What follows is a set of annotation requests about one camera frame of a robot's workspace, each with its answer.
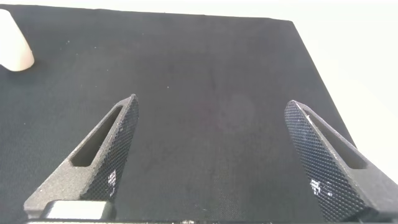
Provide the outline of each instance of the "white background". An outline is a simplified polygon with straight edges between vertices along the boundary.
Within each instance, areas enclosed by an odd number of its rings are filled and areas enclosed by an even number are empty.
[[[358,149],[398,183],[398,1],[2,3],[293,21]]]

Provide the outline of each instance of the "textured gripper surface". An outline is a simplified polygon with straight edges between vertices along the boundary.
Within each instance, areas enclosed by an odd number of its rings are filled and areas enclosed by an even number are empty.
[[[285,109],[286,125],[323,217],[327,222],[352,220],[366,205],[305,116],[296,102],[289,102]]]
[[[81,195],[84,200],[107,200],[113,202],[123,174],[130,150],[131,140],[138,122],[138,102],[131,97],[127,110],[119,120],[114,135],[109,139],[101,165],[87,191]]]

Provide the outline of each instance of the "black table surface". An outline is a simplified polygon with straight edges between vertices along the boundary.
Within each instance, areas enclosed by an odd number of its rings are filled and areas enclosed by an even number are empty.
[[[321,222],[284,122],[297,100],[351,140],[297,30],[266,18],[5,6],[34,53],[0,68],[0,217],[119,100],[140,120],[118,219]]]

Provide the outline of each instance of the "white object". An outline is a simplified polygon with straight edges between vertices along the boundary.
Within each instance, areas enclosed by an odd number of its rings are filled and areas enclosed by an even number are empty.
[[[35,59],[32,51],[11,14],[0,9],[0,64],[18,72],[30,68]]]

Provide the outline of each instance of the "black mat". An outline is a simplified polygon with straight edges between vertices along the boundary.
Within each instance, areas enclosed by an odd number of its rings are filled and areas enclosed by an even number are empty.
[[[295,99],[351,139],[289,21],[37,6],[11,12],[36,64],[0,68],[0,217],[119,100],[140,121],[121,219],[320,222],[284,123]]]

